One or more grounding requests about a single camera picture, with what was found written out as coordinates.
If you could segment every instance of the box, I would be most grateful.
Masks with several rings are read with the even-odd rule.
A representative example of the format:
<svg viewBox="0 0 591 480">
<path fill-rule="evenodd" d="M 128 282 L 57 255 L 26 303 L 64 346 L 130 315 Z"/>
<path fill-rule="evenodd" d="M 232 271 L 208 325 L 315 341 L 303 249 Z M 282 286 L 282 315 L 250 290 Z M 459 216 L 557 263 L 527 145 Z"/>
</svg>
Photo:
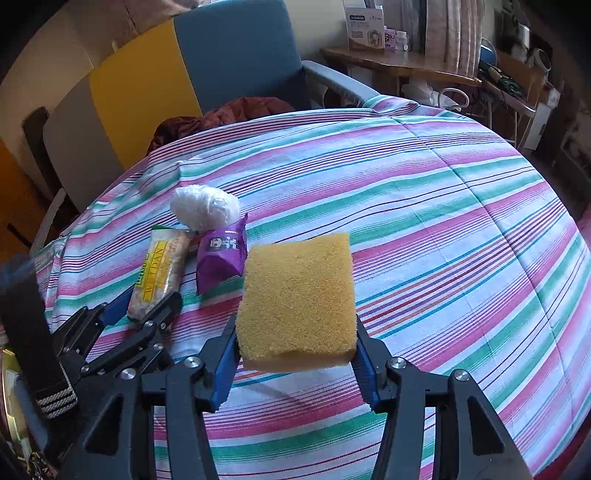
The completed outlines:
<svg viewBox="0 0 591 480">
<path fill-rule="evenodd" d="M 408 51 L 408 38 L 405 31 L 384 28 L 384 47 L 386 50 Z"/>
<path fill-rule="evenodd" d="M 384 13 L 377 8 L 345 7 L 350 50 L 384 50 Z"/>
</svg>

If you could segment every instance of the wooden table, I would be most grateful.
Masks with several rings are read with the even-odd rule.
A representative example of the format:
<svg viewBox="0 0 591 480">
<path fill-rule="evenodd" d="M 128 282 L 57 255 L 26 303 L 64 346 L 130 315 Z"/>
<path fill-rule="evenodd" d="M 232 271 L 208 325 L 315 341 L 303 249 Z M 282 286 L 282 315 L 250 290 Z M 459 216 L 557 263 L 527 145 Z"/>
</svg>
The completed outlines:
<svg viewBox="0 0 591 480">
<path fill-rule="evenodd" d="M 323 48 L 322 55 L 329 66 L 342 73 L 347 73 L 348 66 L 358 66 L 372 70 L 377 90 L 388 95 L 399 95 L 400 77 L 423 78 L 439 82 L 458 83 L 479 87 L 481 81 L 461 74 L 457 67 L 426 58 L 424 55 L 409 51 L 370 51 L 349 50 L 347 47 Z"/>
</svg>

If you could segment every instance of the blue gripper pad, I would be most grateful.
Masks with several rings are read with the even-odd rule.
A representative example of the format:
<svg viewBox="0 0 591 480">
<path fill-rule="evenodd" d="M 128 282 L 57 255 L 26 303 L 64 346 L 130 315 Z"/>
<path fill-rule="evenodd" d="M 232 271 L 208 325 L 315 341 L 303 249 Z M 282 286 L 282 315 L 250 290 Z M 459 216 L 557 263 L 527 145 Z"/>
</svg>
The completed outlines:
<svg viewBox="0 0 591 480">
<path fill-rule="evenodd" d="M 211 412 L 217 411 L 222 403 L 228 399 L 234 375 L 236 374 L 236 367 L 240 361 L 236 344 L 236 332 L 234 332 L 226 344 L 213 378 L 215 389 L 210 401 Z"/>
<path fill-rule="evenodd" d="M 127 290 L 121 293 L 116 299 L 107 304 L 103 312 L 103 325 L 115 325 L 125 315 L 127 315 L 127 307 L 131 300 L 131 294 L 134 292 L 134 286 L 130 286 Z"/>
<path fill-rule="evenodd" d="M 365 347 L 359 340 L 357 340 L 357 351 L 351 360 L 351 366 L 363 401 L 374 410 L 379 403 L 376 374 L 371 366 Z"/>
</svg>

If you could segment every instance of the white plastic bag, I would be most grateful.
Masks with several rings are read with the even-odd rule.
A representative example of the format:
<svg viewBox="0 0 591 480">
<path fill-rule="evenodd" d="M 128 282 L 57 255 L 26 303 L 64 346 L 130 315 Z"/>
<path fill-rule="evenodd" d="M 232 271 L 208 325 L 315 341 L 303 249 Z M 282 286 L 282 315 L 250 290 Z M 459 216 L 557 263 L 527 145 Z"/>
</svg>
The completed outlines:
<svg viewBox="0 0 591 480">
<path fill-rule="evenodd" d="M 240 202 L 221 189 L 189 185 L 174 190 L 170 210 L 191 230 L 219 230 L 238 220 Z"/>
</svg>

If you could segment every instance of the black strap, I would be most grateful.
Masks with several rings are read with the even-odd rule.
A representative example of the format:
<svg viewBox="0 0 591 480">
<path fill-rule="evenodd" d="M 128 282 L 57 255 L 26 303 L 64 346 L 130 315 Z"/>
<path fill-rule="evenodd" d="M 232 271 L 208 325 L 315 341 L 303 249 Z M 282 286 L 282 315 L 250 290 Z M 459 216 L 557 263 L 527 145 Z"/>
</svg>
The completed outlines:
<svg viewBox="0 0 591 480">
<path fill-rule="evenodd" d="M 0 265 L 0 319 L 41 410 L 53 418 L 72 408 L 76 395 L 51 348 L 45 304 L 28 255 Z"/>
</svg>

